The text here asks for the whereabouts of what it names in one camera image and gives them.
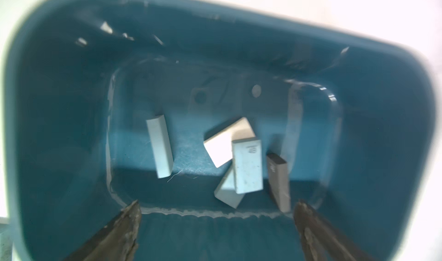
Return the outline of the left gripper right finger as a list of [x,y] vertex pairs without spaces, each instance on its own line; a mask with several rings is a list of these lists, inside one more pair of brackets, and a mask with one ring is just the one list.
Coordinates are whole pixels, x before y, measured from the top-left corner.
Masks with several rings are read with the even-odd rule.
[[303,200],[294,208],[294,222],[307,261],[373,260]]

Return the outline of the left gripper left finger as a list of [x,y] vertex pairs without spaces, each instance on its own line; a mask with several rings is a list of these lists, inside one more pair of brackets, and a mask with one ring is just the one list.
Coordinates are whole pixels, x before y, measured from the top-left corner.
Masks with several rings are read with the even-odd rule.
[[132,261],[138,249],[141,219],[139,202],[134,201],[65,260]]

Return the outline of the black eraser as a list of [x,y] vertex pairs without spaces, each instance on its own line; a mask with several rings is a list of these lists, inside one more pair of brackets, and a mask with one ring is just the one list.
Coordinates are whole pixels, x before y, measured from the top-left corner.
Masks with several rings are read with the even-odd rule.
[[290,179],[287,162],[279,155],[267,155],[267,169],[270,191],[282,213],[291,211]]

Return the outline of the grey eraser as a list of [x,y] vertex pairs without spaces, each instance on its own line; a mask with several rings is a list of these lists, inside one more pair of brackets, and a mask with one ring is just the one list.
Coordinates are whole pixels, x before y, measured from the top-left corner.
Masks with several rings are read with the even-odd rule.
[[235,189],[234,169],[231,165],[214,191],[215,198],[237,209],[245,194],[238,194]]

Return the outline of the grey-blue eraser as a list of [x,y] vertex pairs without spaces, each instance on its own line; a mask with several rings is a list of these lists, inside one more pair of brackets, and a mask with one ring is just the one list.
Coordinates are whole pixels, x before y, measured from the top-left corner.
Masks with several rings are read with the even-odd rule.
[[173,154],[164,115],[146,121],[153,149],[155,169],[159,179],[171,176],[173,171]]
[[234,186],[237,194],[263,189],[262,145],[254,137],[232,142]]

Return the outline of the white eraser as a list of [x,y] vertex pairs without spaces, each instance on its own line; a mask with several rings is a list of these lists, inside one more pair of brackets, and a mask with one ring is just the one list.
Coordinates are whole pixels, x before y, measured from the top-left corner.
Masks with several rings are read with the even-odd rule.
[[242,117],[204,141],[203,145],[216,168],[233,158],[232,142],[256,135],[246,117]]

